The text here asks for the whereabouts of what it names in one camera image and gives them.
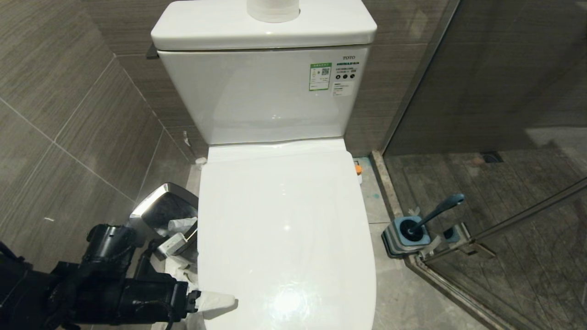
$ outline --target green label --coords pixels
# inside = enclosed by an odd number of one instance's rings
[[[310,64],[309,90],[327,90],[330,85],[332,63]]]

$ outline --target toilet paper roll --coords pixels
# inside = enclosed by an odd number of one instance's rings
[[[262,22],[288,22],[298,17],[299,0],[247,0],[247,12]]]

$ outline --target toilet brush handle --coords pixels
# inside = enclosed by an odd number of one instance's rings
[[[449,198],[445,199],[442,203],[438,204],[438,206],[432,211],[430,214],[425,216],[422,220],[420,220],[414,227],[408,229],[408,233],[413,234],[413,231],[418,229],[419,227],[423,226],[428,221],[436,218],[437,215],[440,213],[450,210],[451,208],[461,204],[465,201],[465,195],[463,194],[454,194]]]

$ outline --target toilet tank lid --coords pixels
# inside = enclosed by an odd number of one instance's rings
[[[151,31],[159,50],[222,50],[364,45],[377,25],[361,0],[299,0],[300,15],[261,22],[247,0],[175,1]]]

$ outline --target toilet tank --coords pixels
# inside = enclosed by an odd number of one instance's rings
[[[250,17],[246,0],[162,14],[151,37],[207,143],[344,135],[377,26],[361,0],[299,3],[284,23]]]

